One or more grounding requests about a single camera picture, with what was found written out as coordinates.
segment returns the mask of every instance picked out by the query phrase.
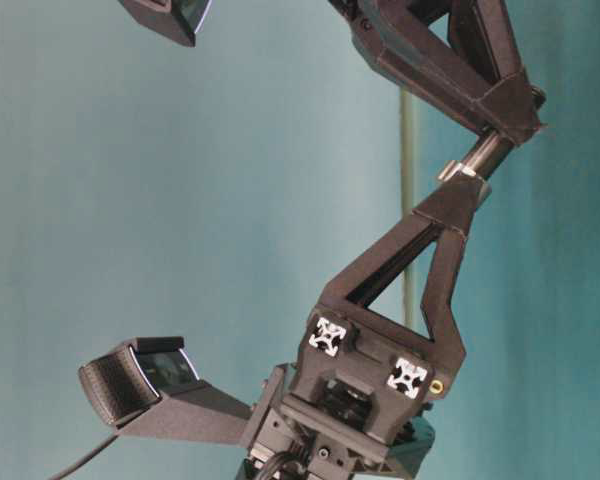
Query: bolt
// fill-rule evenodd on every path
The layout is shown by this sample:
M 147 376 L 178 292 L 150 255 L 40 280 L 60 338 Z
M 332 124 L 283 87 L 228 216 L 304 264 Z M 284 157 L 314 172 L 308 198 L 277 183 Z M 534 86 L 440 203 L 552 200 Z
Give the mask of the bolt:
M 318 450 L 318 457 L 320 457 L 322 460 L 329 458 L 329 455 L 331 455 L 331 452 L 327 447 L 322 447 L 320 450 Z

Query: cable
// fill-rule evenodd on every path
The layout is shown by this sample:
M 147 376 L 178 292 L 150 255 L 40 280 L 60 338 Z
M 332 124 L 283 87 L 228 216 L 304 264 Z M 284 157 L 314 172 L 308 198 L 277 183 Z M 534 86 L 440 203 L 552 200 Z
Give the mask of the cable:
M 92 460 L 96 455 L 98 455 L 100 452 L 102 452 L 105 448 L 107 448 L 109 445 L 111 445 L 117 439 L 118 439 L 117 435 L 115 435 L 115 434 L 111 435 L 109 438 L 107 438 L 104 442 L 102 442 L 96 448 L 94 448 L 89 453 L 87 453 L 84 457 L 82 457 L 76 463 L 74 463 L 70 467 L 64 469 L 62 472 L 56 473 L 49 480 L 61 480 L 63 478 L 67 478 L 69 475 L 74 473 L 76 470 L 85 466 L 90 460 Z
M 278 470 L 293 462 L 299 463 L 298 457 L 294 454 L 291 452 L 278 452 L 265 462 L 253 480 L 271 480 Z

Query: robotic arm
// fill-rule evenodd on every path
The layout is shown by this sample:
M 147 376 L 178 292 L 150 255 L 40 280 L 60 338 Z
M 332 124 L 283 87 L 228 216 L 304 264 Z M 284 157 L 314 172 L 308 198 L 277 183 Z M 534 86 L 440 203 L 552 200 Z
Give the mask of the robotic arm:
M 211 4 L 119 1 L 142 25 L 187 46 Z M 527 79 L 503 0 L 329 3 L 371 68 L 474 131 L 476 146 L 326 285 L 297 361 L 274 368 L 253 408 L 200 380 L 177 337 L 124 342 L 79 372 L 115 438 L 240 445 L 241 480 L 416 476 L 435 436 L 424 413 L 447 395 L 465 358 L 451 298 L 474 213 L 493 172 L 541 128 L 544 94 Z M 429 30 L 444 15 L 448 45 Z M 369 306 L 433 243 L 422 298 L 426 338 Z

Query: teal backdrop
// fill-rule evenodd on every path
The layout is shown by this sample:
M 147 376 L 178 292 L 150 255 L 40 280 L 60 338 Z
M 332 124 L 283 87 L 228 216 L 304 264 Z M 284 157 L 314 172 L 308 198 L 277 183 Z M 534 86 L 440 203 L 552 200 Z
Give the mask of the teal backdrop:
M 400 217 L 398 90 L 328 3 L 216 3 L 190 50 L 115 0 L 0 2 L 0 480 L 108 435 L 76 372 L 125 338 L 183 335 L 257 400 Z M 243 456 L 125 439 L 75 478 L 231 479 Z
M 453 301 L 468 356 L 421 478 L 600 480 L 600 1 L 507 3 L 548 126 L 476 214 Z M 414 114 L 422 198 L 474 137 Z
M 600 0 L 509 8 L 548 127 L 476 216 L 468 357 L 420 478 L 600 480 Z M 421 199 L 474 137 L 419 101 L 407 120 Z M 255 401 L 324 283 L 399 219 L 400 155 L 398 90 L 324 0 L 218 0 L 194 50 L 113 0 L 0 2 L 0 480 L 108 434 L 76 370 L 128 337 L 184 335 Z M 400 293 L 377 308 L 401 318 Z M 75 478 L 223 480 L 242 456 L 124 439 Z

